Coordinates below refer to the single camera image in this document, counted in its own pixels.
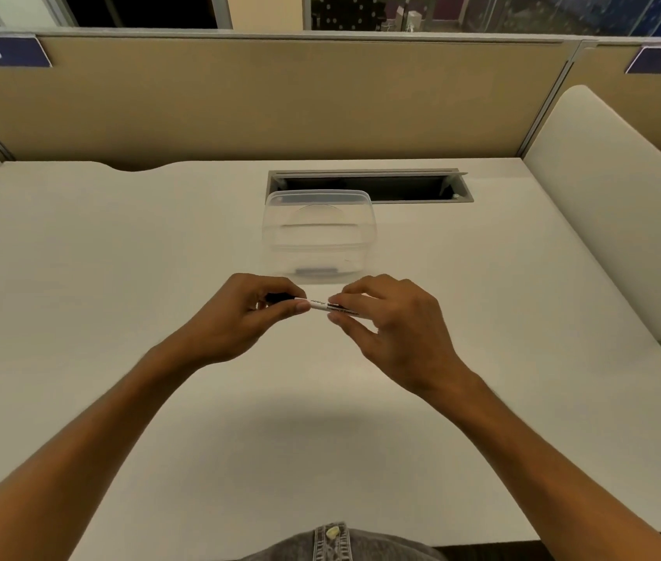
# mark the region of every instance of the white desk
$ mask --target white desk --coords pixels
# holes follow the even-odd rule
[[[436,295],[466,363],[661,529],[661,348],[519,159],[4,164],[0,478],[259,270],[269,169],[443,167],[475,202],[376,205],[377,270]],[[74,559],[232,559],[335,519],[431,545],[535,538],[466,438],[313,311],[176,393]]]

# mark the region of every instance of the metal frame of cable slot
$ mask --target metal frame of cable slot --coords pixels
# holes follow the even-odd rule
[[[472,203],[458,169],[362,169],[357,171],[269,171],[275,191],[364,191],[373,203]]]

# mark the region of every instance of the marker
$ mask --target marker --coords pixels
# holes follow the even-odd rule
[[[265,302],[268,303],[269,305],[273,305],[274,303],[280,303],[281,301],[289,301],[291,299],[301,299],[298,297],[295,297],[293,295],[289,295],[288,293],[266,293],[265,294]],[[320,311],[327,311],[327,312],[344,312],[347,315],[351,315],[352,317],[361,317],[361,315],[356,312],[352,311],[350,309],[346,309],[346,307],[342,307],[341,305],[336,305],[335,303],[324,303],[323,301],[313,301],[311,299],[308,299],[309,301],[309,306],[312,309],[319,309]]]

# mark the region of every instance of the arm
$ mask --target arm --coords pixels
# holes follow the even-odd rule
[[[266,307],[268,292],[305,297],[284,278],[232,276],[193,319],[0,483],[0,561],[71,556],[125,457],[169,396],[198,368],[236,358],[274,323],[309,310],[304,300]]]
[[[463,364],[429,293],[381,275],[351,283],[330,302],[372,319],[377,333],[347,315],[328,315],[366,358],[466,434],[558,561],[661,559],[658,532],[546,443]]]

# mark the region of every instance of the plastic container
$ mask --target plastic container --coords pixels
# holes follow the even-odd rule
[[[363,272],[376,240],[364,191],[277,191],[266,199],[263,251],[272,274],[326,279]]]

